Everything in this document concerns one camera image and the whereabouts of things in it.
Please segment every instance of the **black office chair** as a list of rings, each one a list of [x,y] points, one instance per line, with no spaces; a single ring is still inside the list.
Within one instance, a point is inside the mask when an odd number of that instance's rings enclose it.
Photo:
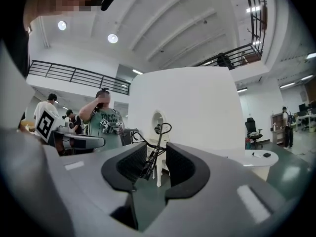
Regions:
[[[253,118],[247,118],[247,122],[245,123],[246,127],[247,127],[247,137],[250,139],[250,140],[253,140],[253,143],[254,143],[254,146],[255,146],[255,149],[258,148],[257,146],[257,140],[260,139],[262,137],[262,134],[261,134],[261,131],[262,129],[258,129],[259,130],[259,134],[258,135],[253,135],[253,136],[250,136],[250,134],[252,132],[257,132],[257,129],[256,129],[256,121],[253,120]]]

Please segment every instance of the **white t-shirt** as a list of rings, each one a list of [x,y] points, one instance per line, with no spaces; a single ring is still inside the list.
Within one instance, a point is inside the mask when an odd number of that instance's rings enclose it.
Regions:
[[[286,126],[288,126],[288,114],[287,113],[283,113],[283,120],[285,120],[285,124]]]
[[[53,106],[51,103],[48,103],[46,101],[39,102],[38,105],[36,106],[35,111],[34,111],[34,116],[36,116],[35,127],[37,126],[38,121],[40,120],[40,115],[41,115],[41,113],[42,113],[44,108],[46,108],[49,111],[59,115],[56,107]]]

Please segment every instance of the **white partition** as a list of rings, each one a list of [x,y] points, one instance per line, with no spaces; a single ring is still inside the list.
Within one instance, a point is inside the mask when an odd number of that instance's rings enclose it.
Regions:
[[[148,137],[161,112],[172,125],[170,141],[229,158],[244,156],[244,122],[227,68],[191,67],[137,76],[131,85],[130,127]]]

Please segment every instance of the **fluorescent light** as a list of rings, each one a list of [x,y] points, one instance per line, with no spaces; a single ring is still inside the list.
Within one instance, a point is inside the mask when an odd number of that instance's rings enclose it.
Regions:
[[[254,11],[258,11],[258,10],[261,10],[261,7],[260,7],[260,6],[252,7],[251,9],[248,8],[248,9],[246,10],[246,12],[249,13],[250,11],[254,12]]]
[[[295,84],[294,82],[291,82],[291,83],[289,83],[289,84],[286,84],[286,85],[281,86],[280,89],[283,89],[283,88],[285,88],[285,87],[289,87],[289,86],[294,85],[294,84]]]
[[[115,35],[115,34],[110,34],[109,36],[108,36],[108,41],[110,42],[110,43],[116,43],[116,42],[118,42],[118,37]]]
[[[248,88],[238,89],[238,90],[237,90],[237,93],[243,92],[243,91],[246,91],[246,90],[248,90]]]
[[[66,24],[65,21],[59,21],[59,22],[58,22],[58,28],[59,28],[61,31],[65,30],[66,27],[67,27],[67,24]]]
[[[310,53],[310,54],[306,57],[306,59],[311,59],[311,58],[314,58],[314,57],[316,57],[316,53]]]
[[[310,75],[310,76],[304,77],[304,78],[302,78],[301,80],[306,80],[306,79],[309,79],[309,78],[311,78],[311,77],[313,77],[313,75]]]
[[[142,75],[142,74],[143,74],[142,72],[139,72],[139,71],[134,70],[134,69],[133,69],[133,72],[135,72],[135,73],[137,73],[137,74],[139,74],[139,75]]]

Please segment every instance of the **metal railing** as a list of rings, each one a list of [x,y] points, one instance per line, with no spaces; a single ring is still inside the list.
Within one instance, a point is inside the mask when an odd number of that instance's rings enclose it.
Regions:
[[[130,83],[123,79],[62,64],[33,60],[29,74],[75,82],[96,88],[108,88],[110,91],[129,95]]]
[[[266,0],[248,0],[248,4],[250,9],[251,30],[247,30],[251,33],[251,43],[225,53],[219,53],[197,63],[195,67],[219,66],[228,67],[232,70],[261,60],[267,29],[267,2]]]
[[[253,44],[247,44],[230,50],[226,53],[219,53],[203,62],[195,65],[200,66],[219,66],[228,67],[229,70],[237,67],[260,61],[261,54],[254,48]]]

